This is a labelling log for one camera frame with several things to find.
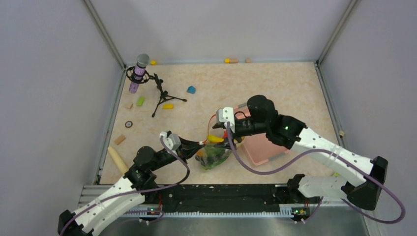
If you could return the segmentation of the clear orange zip bag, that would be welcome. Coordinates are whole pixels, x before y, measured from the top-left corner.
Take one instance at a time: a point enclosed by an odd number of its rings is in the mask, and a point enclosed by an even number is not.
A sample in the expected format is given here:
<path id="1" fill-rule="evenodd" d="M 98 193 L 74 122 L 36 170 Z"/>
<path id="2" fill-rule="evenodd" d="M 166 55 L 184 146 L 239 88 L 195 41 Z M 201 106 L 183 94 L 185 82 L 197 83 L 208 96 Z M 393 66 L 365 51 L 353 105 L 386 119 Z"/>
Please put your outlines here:
<path id="1" fill-rule="evenodd" d="M 208 121 L 207 136 L 203 141 L 205 146 L 197 151 L 194 156 L 195 160 L 201 165 L 203 170 L 212 170 L 216 168 L 225 162 L 232 153 L 230 149 L 222 146 L 222 142 L 226 140 L 226 133 L 224 133 L 224 138 L 210 134 L 212 126 L 214 125 L 214 122 L 212 122 L 214 118 L 215 115 L 212 115 Z"/>

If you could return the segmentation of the toy banana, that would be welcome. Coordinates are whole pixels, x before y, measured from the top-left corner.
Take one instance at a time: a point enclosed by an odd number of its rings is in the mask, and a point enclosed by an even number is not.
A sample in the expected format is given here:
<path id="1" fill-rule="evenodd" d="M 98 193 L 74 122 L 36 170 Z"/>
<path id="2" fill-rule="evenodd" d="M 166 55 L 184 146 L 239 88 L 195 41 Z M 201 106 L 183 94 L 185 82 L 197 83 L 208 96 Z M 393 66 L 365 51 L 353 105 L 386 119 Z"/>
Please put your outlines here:
<path id="1" fill-rule="evenodd" d="M 224 141 L 224 138 L 217 137 L 214 135 L 208 135 L 207 141 L 212 144 L 218 144 L 218 143 L 222 143 Z"/>

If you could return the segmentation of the pink plastic basket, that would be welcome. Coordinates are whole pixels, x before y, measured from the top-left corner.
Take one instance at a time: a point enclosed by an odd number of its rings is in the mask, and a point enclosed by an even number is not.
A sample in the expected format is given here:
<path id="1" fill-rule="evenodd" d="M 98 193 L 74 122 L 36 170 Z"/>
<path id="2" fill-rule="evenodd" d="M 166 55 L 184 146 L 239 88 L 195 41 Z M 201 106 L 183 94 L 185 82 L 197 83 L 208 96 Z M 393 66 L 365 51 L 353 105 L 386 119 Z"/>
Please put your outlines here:
<path id="1" fill-rule="evenodd" d="M 238 150 L 252 166 L 263 165 L 274 158 L 284 156 L 289 150 L 282 146 L 277 146 L 270 142 L 264 133 L 252 136 L 245 136 L 238 144 Z"/>

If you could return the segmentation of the toy mango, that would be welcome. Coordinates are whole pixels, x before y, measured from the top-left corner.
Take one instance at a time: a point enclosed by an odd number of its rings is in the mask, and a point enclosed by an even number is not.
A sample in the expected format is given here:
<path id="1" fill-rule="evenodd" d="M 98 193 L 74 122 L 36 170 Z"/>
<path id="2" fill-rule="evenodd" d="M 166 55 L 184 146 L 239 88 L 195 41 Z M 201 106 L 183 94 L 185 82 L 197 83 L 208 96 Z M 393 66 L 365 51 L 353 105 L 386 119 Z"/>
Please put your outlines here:
<path id="1" fill-rule="evenodd" d="M 226 161 L 231 152 L 230 149 L 207 145 L 195 154 L 195 159 L 203 170 L 211 170 Z"/>

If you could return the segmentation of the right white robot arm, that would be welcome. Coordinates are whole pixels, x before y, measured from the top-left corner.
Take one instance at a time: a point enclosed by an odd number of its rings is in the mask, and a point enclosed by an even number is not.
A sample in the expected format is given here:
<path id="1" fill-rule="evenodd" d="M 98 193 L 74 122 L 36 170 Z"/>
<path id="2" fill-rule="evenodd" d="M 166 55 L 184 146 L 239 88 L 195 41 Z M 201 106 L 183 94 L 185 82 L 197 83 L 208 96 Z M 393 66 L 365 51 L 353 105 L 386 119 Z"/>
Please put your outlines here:
<path id="1" fill-rule="evenodd" d="M 265 134 L 271 143 L 295 150 L 301 156 L 310 155 L 340 175 L 340 179 L 296 175 L 288 189 L 293 202 L 324 196 L 346 199 L 364 210 L 376 208 L 387 175 L 385 158 L 360 156 L 325 139 L 304 122 L 279 114 L 274 103 L 263 95 L 252 96 L 246 105 L 250 115 L 240 119 L 232 107 L 216 112 L 216 123 L 229 128 L 232 139 Z"/>

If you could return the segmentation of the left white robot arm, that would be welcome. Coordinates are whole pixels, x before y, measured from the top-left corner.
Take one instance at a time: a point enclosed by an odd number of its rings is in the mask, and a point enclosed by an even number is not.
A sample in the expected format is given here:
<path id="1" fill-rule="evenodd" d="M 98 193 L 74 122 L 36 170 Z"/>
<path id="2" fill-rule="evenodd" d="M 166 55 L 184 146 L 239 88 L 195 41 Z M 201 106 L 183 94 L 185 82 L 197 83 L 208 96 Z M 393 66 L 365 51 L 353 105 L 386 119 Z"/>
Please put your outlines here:
<path id="1" fill-rule="evenodd" d="M 133 165 L 104 193 L 85 206 L 66 210 L 59 216 L 60 236 L 97 236 L 125 212 L 142 203 L 152 203 L 158 191 L 176 186 L 156 184 L 154 171 L 179 161 L 186 168 L 183 183 L 190 175 L 187 160 L 205 146 L 204 142 L 183 139 L 177 134 L 160 134 L 162 150 L 155 151 L 149 146 L 139 148 Z"/>

